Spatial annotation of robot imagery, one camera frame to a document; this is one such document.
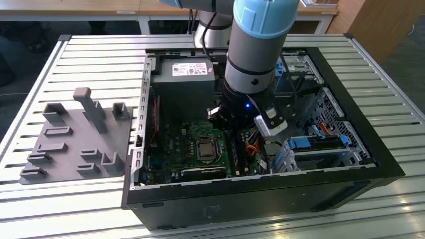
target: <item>black computer chassis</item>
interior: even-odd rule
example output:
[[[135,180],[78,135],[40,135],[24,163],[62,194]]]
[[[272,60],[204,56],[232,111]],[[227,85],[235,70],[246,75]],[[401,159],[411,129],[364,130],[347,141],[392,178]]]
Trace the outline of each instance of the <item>black computer chassis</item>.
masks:
[[[147,52],[171,52],[178,56],[180,51],[188,50],[200,51],[162,49]],[[255,180],[222,180],[210,184],[130,190],[128,160],[123,209],[134,211],[150,230],[338,208],[405,175],[319,48],[283,48],[283,51],[298,50],[310,55],[377,167],[290,176],[264,175]]]

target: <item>white table leg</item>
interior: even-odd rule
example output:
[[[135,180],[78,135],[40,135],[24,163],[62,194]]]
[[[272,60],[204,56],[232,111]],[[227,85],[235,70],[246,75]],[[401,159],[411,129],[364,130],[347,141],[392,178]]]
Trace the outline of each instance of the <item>white table leg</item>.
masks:
[[[139,26],[140,26],[140,33],[143,35],[151,35],[151,29],[150,29],[150,16],[139,16],[138,21],[139,21]]]
[[[332,15],[322,16],[322,21],[319,22],[315,34],[327,34],[332,19]]]

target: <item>aluminum extrusion table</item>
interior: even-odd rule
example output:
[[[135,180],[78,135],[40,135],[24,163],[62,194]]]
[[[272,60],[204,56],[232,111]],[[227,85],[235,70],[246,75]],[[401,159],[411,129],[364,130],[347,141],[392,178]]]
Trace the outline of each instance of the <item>aluminum extrusion table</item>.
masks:
[[[425,117],[358,41],[343,35],[290,35],[286,46],[319,47],[407,176],[336,210],[148,231],[122,210],[124,177],[20,185],[19,173],[43,128],[42,109],[67,109],[76,87],[104,107],[123,101],[138,115],[147,48],[194,47],[179,35],[74,36],[56,44],[0,145],[0,237],[6,238],[381,238],[425,231]]]

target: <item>sticker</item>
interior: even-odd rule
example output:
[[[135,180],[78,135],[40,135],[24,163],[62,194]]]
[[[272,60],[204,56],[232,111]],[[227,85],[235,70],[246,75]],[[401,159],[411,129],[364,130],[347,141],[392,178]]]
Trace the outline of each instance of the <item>sticker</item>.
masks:
[[[118,14],[136,14],[135,11],[118,11]]]
[[[174,64],[174,76],[207,75],[207,63],[180,63]]]
[[[260,166],[267,169],[267,163],[264,162],[264,160],[260,161]]]

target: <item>red cable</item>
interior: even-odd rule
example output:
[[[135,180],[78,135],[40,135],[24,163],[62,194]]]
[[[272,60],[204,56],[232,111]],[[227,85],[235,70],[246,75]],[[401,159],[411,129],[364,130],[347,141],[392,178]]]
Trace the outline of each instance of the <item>red cable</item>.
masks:
[[[327,136],[331,136],[331,135],[332,135],[332,134],[330,133],[330,131],[327,130],[327,127],[326,127],[326,125],[324,125],[323,123],[318,123],[316,126],[320,127],[322,131],[324,132],[324,134],[326,134]]]
[[[154,143],[155,135],[158,134],[158,99],[154,100],[154,121],[155,121],[155,129],[154,129],[154,135],[152,135],[148,147]]]

